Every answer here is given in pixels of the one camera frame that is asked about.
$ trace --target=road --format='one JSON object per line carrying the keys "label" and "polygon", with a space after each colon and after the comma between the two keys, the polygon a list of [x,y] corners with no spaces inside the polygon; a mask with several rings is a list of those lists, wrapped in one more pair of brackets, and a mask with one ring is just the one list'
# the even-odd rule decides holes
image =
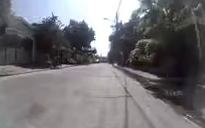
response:
{"label": "road", "polygon": [[196,128],[108,64],[0,78],[0,128]]}

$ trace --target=parked car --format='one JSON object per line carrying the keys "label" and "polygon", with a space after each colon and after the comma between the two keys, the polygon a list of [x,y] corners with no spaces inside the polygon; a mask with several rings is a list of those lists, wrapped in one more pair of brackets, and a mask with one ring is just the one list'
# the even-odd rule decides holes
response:
{"label": "parked car", "polygon": [[100,63],[100,59],[96,59],[96,61],[95,61],[96,63]]}

